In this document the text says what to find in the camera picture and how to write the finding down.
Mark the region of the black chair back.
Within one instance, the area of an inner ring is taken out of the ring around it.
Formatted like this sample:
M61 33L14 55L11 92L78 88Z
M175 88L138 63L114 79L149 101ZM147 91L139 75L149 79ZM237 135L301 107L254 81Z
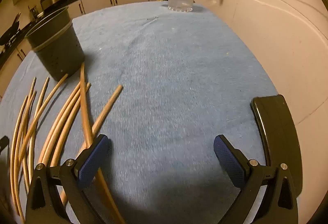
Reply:
M255 97L250 103L262 140L266 164L285 163L294 182L295 193L303 187L302 159L297 131L282 95Z

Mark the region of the dark utensil holder cup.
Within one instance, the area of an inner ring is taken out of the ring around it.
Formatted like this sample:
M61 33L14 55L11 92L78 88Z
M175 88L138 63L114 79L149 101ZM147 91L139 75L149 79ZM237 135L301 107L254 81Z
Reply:
M25 38L55 81L72 76L84 62L84 52L66 6L44 17Z

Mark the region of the blue towel table mat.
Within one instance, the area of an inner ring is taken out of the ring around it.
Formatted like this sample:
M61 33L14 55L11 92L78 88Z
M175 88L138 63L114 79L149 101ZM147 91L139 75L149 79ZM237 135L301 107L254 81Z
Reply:
M73 19L85 54L90 120L123 91L100 132L112 146L102 172L127 223L218 223L239 190L222 170L225 135L265 163L250 108L277 91L243 41L199 5L105 8Z

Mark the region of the black wok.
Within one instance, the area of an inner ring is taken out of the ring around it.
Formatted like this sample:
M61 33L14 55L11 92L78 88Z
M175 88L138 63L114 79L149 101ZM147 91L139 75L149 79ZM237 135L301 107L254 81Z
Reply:
M20 16L21 16L21 12L19 12L16 15L12 25L0 37L0 46L3 46L5 44L7 44L10 41L10 39L17 33L17 31L19 29L19 18L20 18Z

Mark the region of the wooden chopstick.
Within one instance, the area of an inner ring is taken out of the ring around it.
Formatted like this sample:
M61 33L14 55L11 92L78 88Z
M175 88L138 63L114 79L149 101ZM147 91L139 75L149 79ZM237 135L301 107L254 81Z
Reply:
M61 156L62 150L63 150L63 146L65 144L65 141L67 139L69 130L73 124L74 118L76 117L78 110L80 109L80 105L81 105L81 98L79 97L72 109L72 111L70 112L68 119L62 129L62 132L59 136L58 142L57 142L57 146L55 148L52 160L51 160L51 164L50 166L57 166L58 162L59 162L59 158Z
M49 142L51 141L51 138L52 138L52 134L54 133L54 130L55 128L57 127L61 117L63 116L67 106L70 104L71 100L73 99L73 97L75 96L76 92L78 91L80 87L80 83L78 83L76 85L76 87L73 89L73 91L71 92L71 94L69 95L68 99L66 100L66 102L64 103L64 105L62 106L61 110L59 111L57 117L55 118L54 120L54 123L53 125L51 126L50 130L49 130L49 133L47 135L47 138L43 144L43 147L42 147L42 150L41 150L41 153L39 155L39 159L38 159L38 164L42 162L43 160L43 157L44 157L44 154L46 152L46 149L47 149L47 146L49 144Z
M65 74L61 80L57 83L57 85L52 89L52 91L49 93L49 95L47 96L47 98L45 99L45 101L43 102L40 110L37 113L37 116L35 119L33 119L32 124L30 126L30 128L27 131L26 137L23 140L22 143L22 149L19 152L19 156L18 156L18 165L20 166L24 157L24 149L23 147L27 147L27 144L30 141L31 135L33 133L33 129L37 126L37 122L39 121L41 115L43 114L45 108L47 107L48 103L50 102L50 100L52 99L52 97L55 95L56 91L59 89L59 87L63 84L63 82L66 80L66 78L68 78L68 74Z
M42 104L43 104L43 100L44 100L44 95L46 93L47 90L47 86L49 83L49 76L46 78L41 93L39 95L38 98L38 102L37 102L37 106L35 109L35 113L34 113L34 118L36 118L38 111L40 110ZM28 176L29 176L29 181L32 181L32 176L33 176L33 169L34 169L34 147L35 147L35 139L36 139L36 127L33 129L33 133L31 135L30 138L30 145L29 145L29 153L28 153Z
M49 142L49 144L47 146L46 152L45 152L43 160L41 162L44 165L51 164L51 160L52 160L55 148L57 146L59 136L60 136L62 129L68 119L70 112L72 111L72 109L79 97L80 97L80 87L79 87L78 91L76 92L75 96L73 97L73 99L71 100L70 104L67 106L63 116L61 117L57 127L54 130L54 133L52 134L51 141Z
M34 101L35 95L36 94L33 92L31 102ZM18 213L19 213L22 223L24 223L25 219L24 219L24 214L22 211L21 201L19 198L19 182L18 181L19 181L19 172L20 172L21 166L18 165L18 156L19 156L20 150L22 149L22 143L24 140L23 139L23 117L24 117L24 112L22 114L19 130L18 130L18 138L17 138L16 150L15 150L15 168L14 168L14 188L15 188L15 195L16 195L16 203L18 206Z
M84 63L82 63L81 65L81 73L80 73L80 97L81 97L82 126L83 126L84 140L86 146L90 147L93 143L93 134L90 126L88 109L87 109ZM114 223L125 223L108 189L104 175L100 168L97 170L95 178L96 178L95 183L98 187L99 192L103 194L105 198L106 206L109 209L110 215L112 216Z
M12 143L11 143L11 152L10 152L10 185L11 185L11 197L13 200L13 204L15 206L16 213L18 213L18 206L16 203L16 195L15 195L15 188L14 188L14 168L15 168L15 150L16 150L16 143L17 143L17 136L18 136L18 130L22 118L22 114L24 112L24 108L26 106L28 100L28 96L25 96L24 101L20 107L19 114L17 116L16 124L15 124L15 129L13 132L13 138L12 138Z
M97 120L95 121L95 123L93 124L92 126L92 134L93 136L95 137L105 118L107 117L108 113L111 111L111 108L113 107L115 101L117 100L117 98L119 97L121 91L123 90L123 86L122 85L118 85L117 88L115 89L114 93L112 94L112 96L109 98L107 104L105 105L105 107L103 108L103 110L101 111L100 115L98 116ZM84 150L86 149L86 143L84 142L78 152L78 155ZM64 206L66 206L67 204L67 197L66 197L66 194L64 191L61 192L60 194L60 197L61 197L61 200L62 200L62 203Z
M27 105L24 111L24 117L23 117L23 139L26 137L26 133L27 133L27 125L28 125L28 121L29 121L29 115L30 115L30 110L31 110L31 104L33 102L31 102L32 99L32 95L33 95L33 90L36 84L36 80L37 78L34 77L32 84L31 84L31 88L28 94L28 99L27 99ZM24 157L22 160L22 167L23 167L23 177L24 177L24 185L25 185L25 189L26 192L28 192L29 190L29 186L30 186L30 180L29 180L29 174L28 174L28 165L27 165L27 149L26 147L23 147L24 149Z

